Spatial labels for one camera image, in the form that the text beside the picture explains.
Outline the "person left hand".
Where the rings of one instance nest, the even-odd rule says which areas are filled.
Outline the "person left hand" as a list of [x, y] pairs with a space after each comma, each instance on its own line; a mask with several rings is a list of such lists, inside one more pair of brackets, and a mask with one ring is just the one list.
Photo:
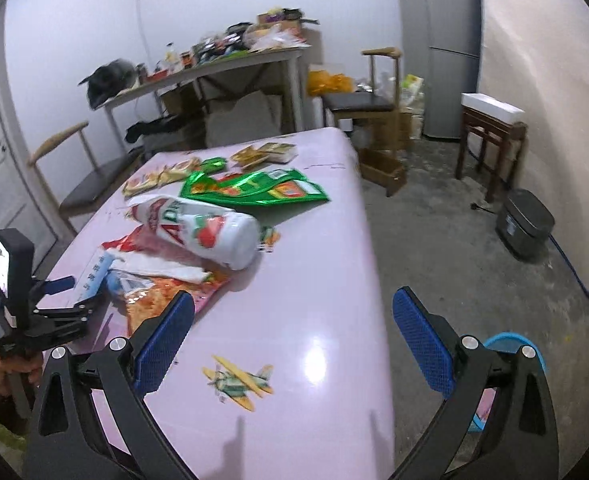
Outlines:
[[43, 355], [37, 353], [32, 358], [23, 359], [20, 356], [10, 356], [2, 360], [0, 358], [0, 396], [9, 396], [11, 393], [9, 377], [13, 374], [25, 374], [31, 386], [40, 382], [43, 373]]

